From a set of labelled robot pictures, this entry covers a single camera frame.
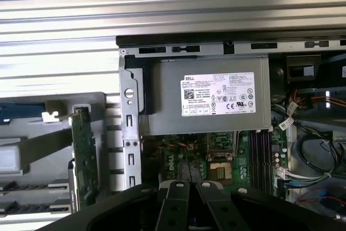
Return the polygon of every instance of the metal case panel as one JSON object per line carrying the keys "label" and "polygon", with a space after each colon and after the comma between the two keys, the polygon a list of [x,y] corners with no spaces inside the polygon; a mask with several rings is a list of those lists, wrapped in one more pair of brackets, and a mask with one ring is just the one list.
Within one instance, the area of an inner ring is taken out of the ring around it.
{"label": "metal case panel", "polygon": [[[256,112],[253,114],[181,115],[180,81],[185,75],[254,72]],[[209,57],[203,60],[163,62],[153,68],[155,113],[149,115],[150,135],[268,129],[270,90],[268,58]]]}

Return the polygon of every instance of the dell logo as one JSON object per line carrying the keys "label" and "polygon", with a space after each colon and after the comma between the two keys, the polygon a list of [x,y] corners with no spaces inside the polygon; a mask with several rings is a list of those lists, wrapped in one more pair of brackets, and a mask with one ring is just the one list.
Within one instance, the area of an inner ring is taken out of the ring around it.
{"label": "dell logo", "polygon": [[174,155],[168,156],[169,170],[174,170]]}

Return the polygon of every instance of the barcode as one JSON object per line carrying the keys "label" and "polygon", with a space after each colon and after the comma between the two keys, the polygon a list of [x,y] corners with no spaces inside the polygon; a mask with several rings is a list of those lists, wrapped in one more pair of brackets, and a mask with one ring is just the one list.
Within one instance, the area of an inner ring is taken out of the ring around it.
{"label": "barcode", "polygon": [[193,89],[184,89],[184,99],[193,100],[195,98],[195,91]]}

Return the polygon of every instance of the black cable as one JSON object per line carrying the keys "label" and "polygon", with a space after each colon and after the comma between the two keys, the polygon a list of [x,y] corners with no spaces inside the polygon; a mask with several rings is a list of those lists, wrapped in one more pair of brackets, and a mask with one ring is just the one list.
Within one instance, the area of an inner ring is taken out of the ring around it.
{"label": "black cable", "polygon": [[303,144],[304,142],[308,141],[308,140],[319,140],[321,139],[321,137],[318,137],[316,135],[313,134],[308,134],[308,135],[304,135],[300,140],[297,141],[296,143],[296,149],[297,149],[297,153],[298,156],[300,157],[300,159],[307,165],[309,166],[311,169],[317,171],[318,173],[324,174],[324,173],[330,173],[330,175],[332,177],[338,178],[338,179],[346,179],[346,175],[342,175],[342,174],[336,174],[335,171],[340,167],[341,163],[342,163],[342,159],[343,159],[343,155],[345,153],[344,149],[342,149],[341,154],[338,153],[338,151],[336,150],[332,140],[330,139],[330,137],[328,137],[326,134],[322,135],[322,138],[325,138],[326,140],[329,140],[328,145],[329,145],[329,149],[330,149],[330,154],[333,158],[333,166],[329,169],[329,170],[324,170],[321,169],[320,167],[314,165],[311,161],[309,161],[304,153],[303,153]]}
{"label": "black cable", "polygon": [[324,148],[324,146],[322,145],[322,143],[324,143],[324,142],[321,142],[321,143],[320,143],[321,148],[322,148],[323,150],[327,151],[327,152],[330,152],[329,150],[327,150],[327,149]]}

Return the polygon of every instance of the motherboard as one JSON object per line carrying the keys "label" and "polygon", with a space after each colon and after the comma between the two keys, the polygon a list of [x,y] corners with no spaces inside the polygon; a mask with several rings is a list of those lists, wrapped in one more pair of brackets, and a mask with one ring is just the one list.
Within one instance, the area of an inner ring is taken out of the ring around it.
{"label": "motherboard", "polygon": [[182,162],[199,165],[202,179],[221,183],[226,191],[252,186],[275,193],[275,169],[287,166],[287,142],[273,132],[230,131],[159,137],[163,180],[176,180]]}

